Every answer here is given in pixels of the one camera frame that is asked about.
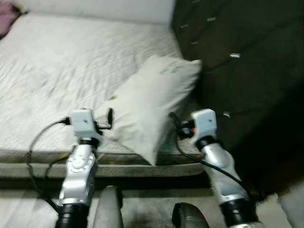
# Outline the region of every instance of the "pink fabric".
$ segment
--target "pink fabric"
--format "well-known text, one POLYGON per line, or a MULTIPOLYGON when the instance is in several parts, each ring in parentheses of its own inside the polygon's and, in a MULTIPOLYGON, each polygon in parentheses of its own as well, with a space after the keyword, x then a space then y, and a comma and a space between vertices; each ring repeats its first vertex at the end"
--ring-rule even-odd
POLYGON ((12 4, 0 0, 0 38, 9 32, 10 26, 16 18, 17 15, 12 4))

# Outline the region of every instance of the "bed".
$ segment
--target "bed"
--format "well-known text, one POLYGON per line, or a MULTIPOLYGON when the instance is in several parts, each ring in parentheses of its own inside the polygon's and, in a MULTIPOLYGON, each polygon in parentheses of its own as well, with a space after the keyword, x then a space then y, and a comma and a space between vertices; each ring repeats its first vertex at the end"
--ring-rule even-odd
MULTIPOLYGON (((0 41, 0 176, 25 178, 26 152, 48 123, 77 108, 95 110, 153 54, 180 56, 166 25, 76 18, 31 12, 21 16, 0 41)), ((185 118, 199 108, 191 99, 185 118)), ((157 167, 117 142, 99 148, 98 177, 183 176, 203 171, 178 154, 172 133, 161 147, 157 167)), ((73 138, 54 127, 33 154, 38 176, 48 163, 70 151, 73 138)), ((196 153, 188 141, 184 149, 196 153)), ((55 165, 51 177, 64 177, 55 165)))

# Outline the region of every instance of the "floor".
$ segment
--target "floor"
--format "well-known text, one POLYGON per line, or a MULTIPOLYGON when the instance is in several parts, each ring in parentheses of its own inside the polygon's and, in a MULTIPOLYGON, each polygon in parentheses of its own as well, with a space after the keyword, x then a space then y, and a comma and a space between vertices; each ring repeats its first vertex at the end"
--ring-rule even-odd
MULTIPOLYGON (((89 215, 91 228, 100 192, 96 192, 89 215)), ((197 206, 212 228, 225 227, 223 217, 208 189, 125 190, 122 208, 125 228, 173 228, 171 213, 176 202, 197 206)), ((284 212, 271 196, 257 208, 266 228, 291 228, 284 212)), ((31 190, 0 190, 0 228, 53 228, 57 215, 31 190)))
POLYGON ((304 179, 289 184, 279 201, 293 228, 304 228, 304 179))

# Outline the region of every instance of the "black joint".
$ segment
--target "black joint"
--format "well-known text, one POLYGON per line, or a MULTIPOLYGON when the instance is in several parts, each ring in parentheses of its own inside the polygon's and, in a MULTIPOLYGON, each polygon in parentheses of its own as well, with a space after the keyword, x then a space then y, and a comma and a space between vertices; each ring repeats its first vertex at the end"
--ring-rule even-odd
POLYGON ((227 227, 258 222, 255 202, 249 199, 236 199, 220 205, 227 227))
POLYGON ((56 228, 76 228, 87 226, 89 207, 85 204, 64 204, 58 214, 56 228))
POLYGON ((91 145, 93 146, 95 149, 97 149, 98 145, 99 145, 99 140, 96 138, 90 138, 90 139, 80 139, 79 142, 80 145, 91 145))
POLYGON ((218 141, 212 136, 205 136, 200 140, 198 140, 195 143, 195 146, 198 148, 199 151, 201 151, 201 149, 203 149, 205 146, 208 146, 209 144, 212 143, 218 143, 218 141))

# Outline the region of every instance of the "black cable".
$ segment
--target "black cable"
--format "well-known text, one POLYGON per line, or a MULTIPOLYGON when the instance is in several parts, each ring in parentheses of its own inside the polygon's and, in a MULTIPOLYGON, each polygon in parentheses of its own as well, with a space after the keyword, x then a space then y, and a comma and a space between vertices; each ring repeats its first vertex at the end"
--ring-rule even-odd
POLYGON ((219 168, 219 167, 217 167, 217 166, 215 166, 215 165, 212 165, 212 164, 210 164, 210 163, 208 163, 208 162, 206 162, 206 161, 203 161, 203 160, 199 160, 199 159, 194 158, 194 157, 192 157, 191 155, 188 155, 187 153, 185 153, 185 152, 181 149, 181 147, 179 146, 179 142, 178 142, 179 140, 178 140, 178 135, 177 135, 177 134, 175 135, 174 140, 175 140, 176 149, 177 149, 182 155, 184 155, 185 157, 187 157, 187 158, 189 158, 189 159, 191 159, 191 160, 193 160, 193 161, 195 161, 195 162, 197 162, 197 163, 201 163, 202 165, 208 166, 208 167, 210 167, 210 168, 212 168, 212 169, 214 169, 214 170, 216 170, 216 171, 219 171, 219 172, 223 173, 224 175, 226 175, 227 177, 231 178, 231 179, 234 180, 236 183, 238 183, 240 186, 242 186, 242 187, 244 188, 244 190, 247 192, 248 196, 249 196, 250 198, 252 198, 249 189, 247 188, 247 186, 246 186, 241 180, 237 179, 236 177, 234 177, 234 176, 231 175, 230 173, 226 172, 225 170, 223 170, 223 169, 221 169, 221 168, 219 168))
POLYGON ((62 158, 58 158, 54 161, 52 161, 49 165, 48 168, 46 169, 45 173, 44 173, 44 179, 45 179, 45 189, 48 189, 48 174, 51 171, 51 168, 53 167, 54 164, 66 160, 69 156, 71 155, 71 153, 67 154, 66 156, 62 157, 62 158))
POLYGON ((34 138, 34 140, 31 142, 30 146, 29 146, 29 151, 27 153, 27 166, 28 166, 28 172, 29 172, 29 176, 30 176, 30 180, 32 182, 32 185, 34 187, 34 189, 36 190, 36 192, 39 194, 39 196, 44 199, 45 202, 47 202, 57 213, 59 212, 59 206, 48 196, 46 195, 37 185, 36 182, 36 178, 33 172, 33 167, 31 165, 32 163, 32 153, 33 153, 33 148, 35 146, 35 144, 37 143, 37 141, 41 138, 41 136, 43 135, 43 133, 48 130, 49 128, 51 128, 52 126, 56 125, 56 124, 66 124, 69 125, 69 118, 65 118, 63 120, 60 121, 56 121, 54 123, 49 124, 48 126, 46 126, 45 128, 43 128, 34 138))

